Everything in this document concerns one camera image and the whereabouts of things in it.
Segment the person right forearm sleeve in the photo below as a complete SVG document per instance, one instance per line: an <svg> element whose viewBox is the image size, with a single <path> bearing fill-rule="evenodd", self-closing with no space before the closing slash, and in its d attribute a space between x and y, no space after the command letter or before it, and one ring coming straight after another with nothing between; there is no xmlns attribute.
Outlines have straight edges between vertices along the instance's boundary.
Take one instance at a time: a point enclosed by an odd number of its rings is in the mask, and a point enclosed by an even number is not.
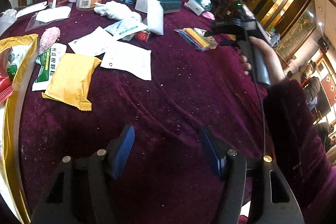
<svg viewBox="0 0 336 224"><path fill-rule="evenodd" d="M263 102L276 163L305 223L335 223L335 168L330 166L302 87L284 79Z"/></svg>

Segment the person right hand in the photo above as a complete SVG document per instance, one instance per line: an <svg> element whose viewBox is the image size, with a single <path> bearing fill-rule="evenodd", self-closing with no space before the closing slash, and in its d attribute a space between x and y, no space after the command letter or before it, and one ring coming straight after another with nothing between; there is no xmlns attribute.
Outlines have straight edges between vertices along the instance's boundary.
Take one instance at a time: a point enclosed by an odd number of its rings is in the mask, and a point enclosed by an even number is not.
<svg viewBox="0 0 336 224"><path fill-rule="evenodd" d="M271 85L276 85L282 82L286 76L276 52L262 39L250 36L249 40L251 44L258 48L263 54ZM247 57L243 55L241 50L239 50L238 53L244 74L247 76L252 70L252 65L249 63Z"/></svg>

